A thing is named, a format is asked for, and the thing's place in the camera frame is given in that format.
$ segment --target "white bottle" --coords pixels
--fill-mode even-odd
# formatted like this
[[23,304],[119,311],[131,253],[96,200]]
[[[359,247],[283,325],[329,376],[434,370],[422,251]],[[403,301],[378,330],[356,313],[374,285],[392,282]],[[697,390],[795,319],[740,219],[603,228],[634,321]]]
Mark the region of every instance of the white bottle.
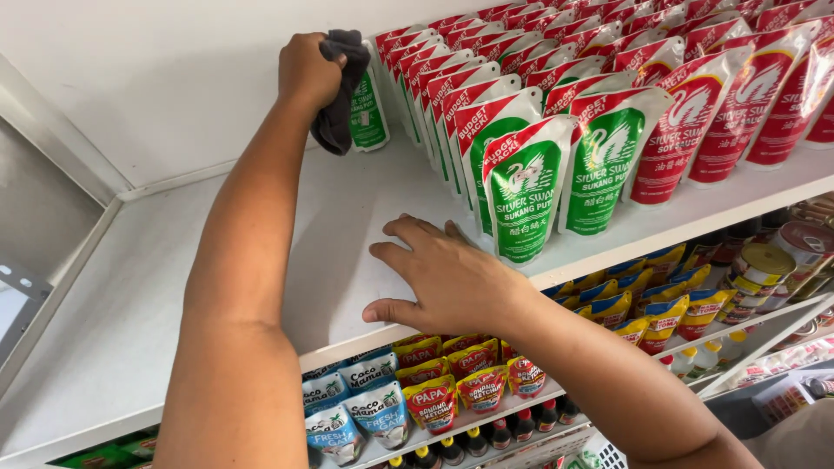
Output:
[[692,366],[692,370],[683,378],[683,382],[691,383],[704,376],[704,373],[718,363],[719,350],[721,350],[721,342],[719,340],[708,340],[699,345],[698,355],[693,362],[694,366]]
[[698,349],[690,347],[675,353],[675,361],[672,362],[671,371],[675,373],[680,379],[683,379],[687,373],[692,371],[695,366],[695,356],[698,355]]
[[716,370],[727,371],[730,369],[731,362],[744,353],[744,340],[746,338],[747,333],[743,330],[731,332],[721,338],[721,351],[718,352]]

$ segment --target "gray cloth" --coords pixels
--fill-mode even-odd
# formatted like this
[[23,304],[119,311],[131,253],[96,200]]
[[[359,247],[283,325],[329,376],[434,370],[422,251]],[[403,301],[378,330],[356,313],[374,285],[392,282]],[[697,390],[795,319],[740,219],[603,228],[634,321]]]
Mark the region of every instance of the gray cloth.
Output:
[[339,94],[332,103],[319,111],[319,115],[310,126],[310,133],[324,149],[332,154],[344,156],[353,144],[349,125],[350,98],[368,69],[370,53],[362,45],[362,34],[355,29],[331,30],[327,38],[319,44],[319,51],[330,61],[343,53],[348,62],[342,69]]

